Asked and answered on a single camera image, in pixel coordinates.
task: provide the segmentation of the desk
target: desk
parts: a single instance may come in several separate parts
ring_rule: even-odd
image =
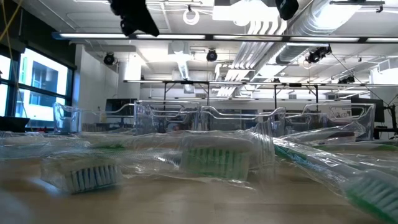
[[[65,195],[39,179],[38,161],[0,162],[0,171],[0,223],[378,223],[284,164],[264,192],[136,178],[114,189]]]

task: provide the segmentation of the toothbrush packaging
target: toothbrush packaging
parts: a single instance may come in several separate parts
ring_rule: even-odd
[[[89,154],[61,153],[45,158],[40,178],[71,194],[115,186],[123,179],[116,161]]]

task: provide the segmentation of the black object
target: black object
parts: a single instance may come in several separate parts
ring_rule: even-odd
[[[106,53],[106,56],[104,57],[104,63],[105,65],[114,65],[116,63],[113,52]]]
[[[116,16],[120,16],[120,27],[123,34],[128,37],[137,30],[157,37],[157,28],[150,15],[146,0],[108,0],[111,10]]]
[[[350,84],[350,83],[354,83],[354,82],[355,82],[355,77],[350,75],[347,78],[339,79],[337,84]]]
[[[107,99],[106,111],[120,110],[124,105],[134,103],[137,99]],[[126,106],[117,113],[109,113],[108,116],[134,116],[134,106]]]
[[[294,14],[299,9],[297,0],[275,0],[276,8],[278,8],[279,16],[283,20],[293,18]]]
[[[332,53],[330,45],[328,47],[318,47],[315,51],[311,51],[305,60],[308,63],[317,63],[330,53]]]
[[[24,133],[25,126],[29,122],[29,118],[16,118],[0,116],[0,131],[12,131],[15,133]]]
[[[215,62],[217,60],[216,50],[210,49],[206,57],[208,62]]]
[[[365,99],[365,98],[353,98],[351,97],[351,103],[373,103],[376,105],[376,112],[374,116],[375,122],[384,122],[384,103],[382,100]],[[351,109],[353,116],[358,116],[362,113],[363,109]]]

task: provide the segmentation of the security camera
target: security camera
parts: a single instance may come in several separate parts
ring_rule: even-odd
[[[116,62],[118,62],[118,60],[116,60],[116,58],[114,57],[113,52],[106,53],[106,55],[104,57],[105,65],[114,65],[114,64],[116,64]]]
[[[207,53],[206,59],[208,62],[215,62],[217,60],[216,50],[210,49],[209,52]]]

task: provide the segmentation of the ceiling light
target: ceiling light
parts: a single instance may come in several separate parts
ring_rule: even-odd
[[[127,39],[124,34],[63,34],[63,33],[53,33],[53,37],[57,39],[58,34],[61,39]]]
[[[358,37],[291,37],[291,41],[309,41],[309,42],[357,42]]]
[[[188,13],[189,12],[193,12],[195,13],[194,17],[192,19],[188,19]],[[199,12],[197,10],[192,10],[190,8],[190,6],[188,5],[188,9],[185,10],[184,14],[182,15],[182,19],[184,20],[184,22],[188,25],[196,25],[199,22],[200,16],[199,16]]]
[[[110,4],[108,0],[73,0],[74,2],[103,3]]]
[[[163,81],[157,80],[125,80],[128,83],[163,83]]]
[[[327,47],[329,44],[323,43],[286,43],[287,46],[295,46],[295,47]]]
[[[137,39],[185,39],[185,40],[197,40],[205,39],[205,35],[190,35],[190,34],[160,34],[157,37],[154,37],[149,34],[137,34]]]
[[[266,35],[214,35],[215,40],[280,41],[282,37]]]
[[[366,42],[398,42],[398,38],[368,38]]]
[[[243,82],[209,82],[209,84],[242,85]]]

